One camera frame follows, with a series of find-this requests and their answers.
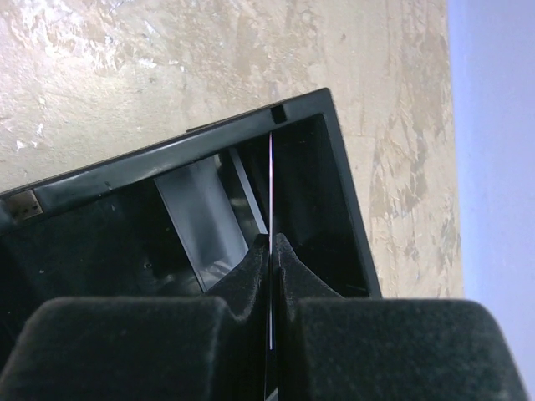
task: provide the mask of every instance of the black plastic case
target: black plastic case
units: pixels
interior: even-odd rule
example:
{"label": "black plastic case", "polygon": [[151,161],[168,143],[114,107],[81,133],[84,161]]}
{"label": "black plastic case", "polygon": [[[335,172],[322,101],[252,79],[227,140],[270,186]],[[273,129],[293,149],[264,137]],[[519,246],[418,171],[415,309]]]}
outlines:
{"label": "black plastic case", "polygon": [[270,133],[275,233],[340,295],[380,297],[320,89],[1,194],[0,358],[48,299],[194,296],[217,282],[266,232]]}

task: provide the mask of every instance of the beige wall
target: beige wall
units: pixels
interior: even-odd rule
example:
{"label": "beige wall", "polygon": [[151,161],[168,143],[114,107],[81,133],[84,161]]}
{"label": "beige wall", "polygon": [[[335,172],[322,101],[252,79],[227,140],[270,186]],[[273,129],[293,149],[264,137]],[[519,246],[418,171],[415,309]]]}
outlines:
{"label": "beige wall", "polygon": [[388,296],[462,294],[446,0],[3,0],[0,190],[331,88]]}

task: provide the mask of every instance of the thin metal blade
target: thin metal blade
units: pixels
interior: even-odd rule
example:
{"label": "thin metal blade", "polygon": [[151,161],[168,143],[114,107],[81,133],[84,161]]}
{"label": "thin metal blade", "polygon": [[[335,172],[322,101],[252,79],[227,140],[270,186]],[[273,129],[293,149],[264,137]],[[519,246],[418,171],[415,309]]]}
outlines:
{"label": "thin metal blade", "polygon": [[269,349],[273,350],[273,135],[269,133],[269,266],[268,266],[268,280],[269,280]]}

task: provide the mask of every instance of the black velvet surface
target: black velvet surface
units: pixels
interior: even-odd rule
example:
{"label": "black velvet surface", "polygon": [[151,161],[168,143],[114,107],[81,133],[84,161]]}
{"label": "black velvet surface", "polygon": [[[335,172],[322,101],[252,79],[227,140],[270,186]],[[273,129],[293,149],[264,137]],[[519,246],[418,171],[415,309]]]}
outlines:
{"label": "black velvet surface", "polygon": [[71,297],[26,323],[0,400],[524,400],[502,333],[473,302],[343,299],[268,242],[204,297]]}
{"label": "black velvet surface", "polygon": [[473,302],[309,298],[294,330],[306,376],[294,399],[527,399],[500,329]]}
{"label": "black velvet surface", "polygon": [[268,239],[204,297],[72,297],[27,322],[0,399],[262,399]]}

